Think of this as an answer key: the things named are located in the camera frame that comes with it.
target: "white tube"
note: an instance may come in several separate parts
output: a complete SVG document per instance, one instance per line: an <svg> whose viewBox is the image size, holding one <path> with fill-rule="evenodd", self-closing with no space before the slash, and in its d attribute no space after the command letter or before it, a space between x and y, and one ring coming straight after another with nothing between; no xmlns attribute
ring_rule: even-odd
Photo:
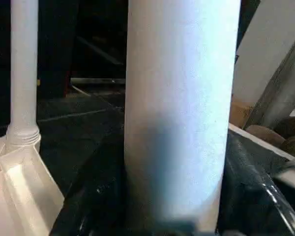
<svg viewBox="0 0 295 236"><path fill-rule="evenodd" d="M38 0L11 1L11 123L7 150L39 140L36 124Z"/></svg>
<svg viewBox="0 0 295 236"><path fill-rule="evenodd" d="M129 223L216 227L240 0L130 0Z"/></svg>

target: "white plastic pole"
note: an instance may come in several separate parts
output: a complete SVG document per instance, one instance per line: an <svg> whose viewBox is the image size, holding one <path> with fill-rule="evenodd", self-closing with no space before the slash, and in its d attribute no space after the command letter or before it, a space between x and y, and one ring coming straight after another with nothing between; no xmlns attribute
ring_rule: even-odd
<svg viewBox="0 0 295 236"><path fill-rule="evenodd" d="M11 123L7 151L35 143L38 0L11 0Z"/></svg>
<svg viewBox="0 0 295 236"><path fill-rule="evenodd" d="M240 0L130 0L125 165L132 227L216 227Z"/></svg>

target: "gray pipe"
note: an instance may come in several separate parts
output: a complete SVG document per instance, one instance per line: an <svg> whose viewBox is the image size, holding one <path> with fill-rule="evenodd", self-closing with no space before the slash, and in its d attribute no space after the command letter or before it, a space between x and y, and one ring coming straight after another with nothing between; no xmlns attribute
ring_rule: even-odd
<svg viewBox="0 0 295 236"><path fill-rule="evenodd" d="M281 86L276 97L269 104L261 125L275 128L283 119L289 117L295 108L295 62L287 75L286 82Z"/></svg>
<svg viewBox="0 0 295 236"><path fill-rule="evenodd" d="M130 0L125 165L134 228L214 231L240 0Z"/></svg>

